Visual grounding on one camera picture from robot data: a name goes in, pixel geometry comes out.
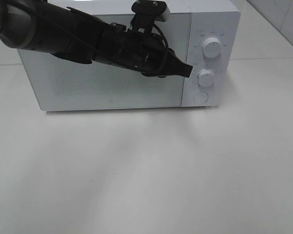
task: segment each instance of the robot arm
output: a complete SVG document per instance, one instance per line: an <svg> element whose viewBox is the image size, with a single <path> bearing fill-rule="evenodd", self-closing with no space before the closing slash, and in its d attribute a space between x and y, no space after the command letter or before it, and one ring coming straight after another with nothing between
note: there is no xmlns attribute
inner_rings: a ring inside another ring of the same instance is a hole
<svg viewBox="0 0 293 234"><path fill-rule="evenodd" d="M147 77L189 77L155 21L166 21L163 1L137 0L130 29L84 12L41 0L0 0L0 39L11 48L51 53L77 63L92 61L141 72Z"/></svg>

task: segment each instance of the black cable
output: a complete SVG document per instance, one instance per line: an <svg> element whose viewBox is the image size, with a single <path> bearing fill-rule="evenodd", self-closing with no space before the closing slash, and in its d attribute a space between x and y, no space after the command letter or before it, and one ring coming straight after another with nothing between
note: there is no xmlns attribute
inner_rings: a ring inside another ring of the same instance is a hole
<svg viewBox="0 0 293 234"><path fill-rule="evenodd" d="M163 32L161 31L161 29L157 26L157 25L154 25L154 28L159 32L160 36L162 37L164 43L165 43L165 53L164 53L164 57L163 57L163 60L162 60L162 63L160 65L160 67L156 70L153 70L153 71L148 71L148 70L144 70L144 69L138 69L137 67L134 67L134 66L128 66L127 64L124 64L122 62L119 62L119 61L116 61L114 60L113 58L105 55L104 53L102 53L101 51L99 51L98 49L94 48L93 46L91 46L90 44L88 44L87 42L85 42L84 40L80 39L79 37L75 36L74 34L72 34L71 32L69 32L68 30L66 30L65 28L61 27L60 25L57 25L56 23L50 21L48 18L46 17L42 17L40 15L38 15L34 10L32 10L31 8L19 3L19 2L16 2L16 1L12 1L12 0L1 0L2 3L4 2L7 2L8 4L20 9L20 10L23 10L51 25L53 25L54 27L60 29L62 32L66 33L67 35L69 35L71 38L73 38L74 40L78 41L79 43L83 44L84 46L88 47L89 49L91 49L92 51L94 51L96 54L99 54L100 56L102 56L103 58L105 58L106 60L109 60L115 64L118 64L124 68L127 68L127 69L131 69L131 70L134 70L134 71L138 71L138 72L141 72L141 73L145 73L145 74L157 74L159 73L164 65L165 65L165 61L167 59L167 54L168 54L168 41L167 39L165 38Z"/></svg>

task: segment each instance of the white wall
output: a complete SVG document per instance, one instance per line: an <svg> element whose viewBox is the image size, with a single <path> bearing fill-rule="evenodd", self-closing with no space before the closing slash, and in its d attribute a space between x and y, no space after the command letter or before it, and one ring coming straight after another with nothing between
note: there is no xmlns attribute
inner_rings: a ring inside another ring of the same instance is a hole
<svg viewBox="0 0 293 234"><path fill-rule="evenodd" d="M248 0L293 45L293 0Z"/></svg>

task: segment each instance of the white knob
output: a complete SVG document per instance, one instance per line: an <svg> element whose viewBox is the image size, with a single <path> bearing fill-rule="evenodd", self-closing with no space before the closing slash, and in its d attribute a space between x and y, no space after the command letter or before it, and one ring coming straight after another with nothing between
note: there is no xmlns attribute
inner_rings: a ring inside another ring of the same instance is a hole
<svg viewBox="0 0 293 234"><path fill-rule="evenodd" d="M207 38L202 44L203 54L208 58L215 58L221 53L221 42L218 38Z"/></svg>
<svg viewBox="0 0 293 234"><path fill-rule="evenodd" d="M215 82L215 73L210 69L204 69L200 71L197 76L198 83L202 87L209 87Z"/></svg>

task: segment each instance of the white microwave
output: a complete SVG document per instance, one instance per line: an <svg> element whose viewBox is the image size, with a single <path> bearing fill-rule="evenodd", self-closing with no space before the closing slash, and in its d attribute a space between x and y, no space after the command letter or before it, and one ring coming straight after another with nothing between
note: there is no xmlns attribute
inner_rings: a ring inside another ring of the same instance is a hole
<svg viewBox="0 0 293 234"><path fill-rule="evenodd" d="M240 12L230 0L166 0L170 16L158 26L177 57L193 66L189 78L147 78L106 64L78 64L19 50L44 111L216 106ZM50 1L129 26L131 0Z"/></svg>

